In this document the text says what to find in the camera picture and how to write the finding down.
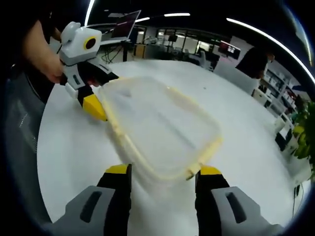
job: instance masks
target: white robot head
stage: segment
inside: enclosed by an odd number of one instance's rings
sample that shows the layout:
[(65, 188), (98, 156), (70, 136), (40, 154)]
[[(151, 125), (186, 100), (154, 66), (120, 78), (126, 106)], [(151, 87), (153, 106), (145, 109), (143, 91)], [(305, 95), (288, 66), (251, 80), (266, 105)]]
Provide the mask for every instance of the white robot head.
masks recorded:
[(70, 22), (61, 34), (60, 59), (68, 66), (96, 57), (102, 32)]

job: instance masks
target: laptop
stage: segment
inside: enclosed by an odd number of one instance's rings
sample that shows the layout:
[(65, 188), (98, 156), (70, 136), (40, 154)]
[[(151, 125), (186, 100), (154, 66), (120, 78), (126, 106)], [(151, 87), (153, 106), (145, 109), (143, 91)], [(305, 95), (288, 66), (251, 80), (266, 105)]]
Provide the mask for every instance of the laptop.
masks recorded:
[(107, 38), (104, 41), (101, 41), (100, 44), (106, 45), (120, 43), (122, 41), (129, 41), (131, 31), (134, 27), (135, 21), (138, 19), (138, 16), (140, 15), (140, 12), (141, 10), (131, 12), (127, 15), (120, 17), (117, 20), (115, 28), (112, 31), (111, 38)]

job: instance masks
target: ceiling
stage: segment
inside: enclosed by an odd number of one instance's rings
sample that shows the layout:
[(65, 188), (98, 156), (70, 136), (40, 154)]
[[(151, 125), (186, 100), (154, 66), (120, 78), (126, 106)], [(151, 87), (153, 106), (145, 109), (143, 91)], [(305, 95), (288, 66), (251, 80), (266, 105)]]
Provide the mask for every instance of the ceiling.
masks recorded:
[[(315, 77), (315, 69), (310, 66), (307, 51), (302, 41), (296, 36), (291, 19), (284, 11), (284, 5), (280, 1), (182, 1), (159, 0), (155, 2), (141, 0), (119, 0), (108, 5), (108, 1), (95, 0), (92, 8), (89, 25), (101, 23), (113, 23), (117, 18), (108, 17), (110, 13), (129, 13), (141, 9), (139, 18), (150, 17), (150, 20), (139, 24), (157, 28), (175, 27), (209, 31), (226, 36), (236, 36), (246, 40), (254, 46), (270, 48), (276, 56), (276, 60), (308, 89), (310, 97), (315, 95), (315, 85), (310, 80), (305, 70), (282, 48), (271, 42), (264, 36), (243, 26), (230, 23), (226, 18), (235, 19), (251, 25), (274, 37), (288, 47), (311, 71)], [(308, 33), (313, 42), (312, 35), (315, 29), (307, 21), (307, 5), (298, 4), (299, 1), (285, 1)], [(188, 17), (164, 17), (165, 13), (188, 12)]]

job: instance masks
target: laptop screen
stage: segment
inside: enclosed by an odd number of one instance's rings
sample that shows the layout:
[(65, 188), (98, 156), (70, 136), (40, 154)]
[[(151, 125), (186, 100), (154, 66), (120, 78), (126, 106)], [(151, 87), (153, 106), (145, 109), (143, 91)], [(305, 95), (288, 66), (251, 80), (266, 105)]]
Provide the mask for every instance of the laptop screen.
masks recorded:
[(140, 11), (135, 11), (120, 17), (112, 33), (112, 38), (125, 37), (129, 38), (133, 25), (137, 20)]

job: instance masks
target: yellow robot eye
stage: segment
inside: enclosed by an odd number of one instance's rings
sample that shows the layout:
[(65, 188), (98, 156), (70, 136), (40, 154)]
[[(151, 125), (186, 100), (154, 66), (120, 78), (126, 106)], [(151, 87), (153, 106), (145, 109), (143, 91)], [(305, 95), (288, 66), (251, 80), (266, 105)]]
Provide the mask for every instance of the yellow robot eye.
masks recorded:
[(84, 49), (91, 49), (96, 43), (96, 38), (94, 36), (89, 37), (87, 40), (84, 42)]

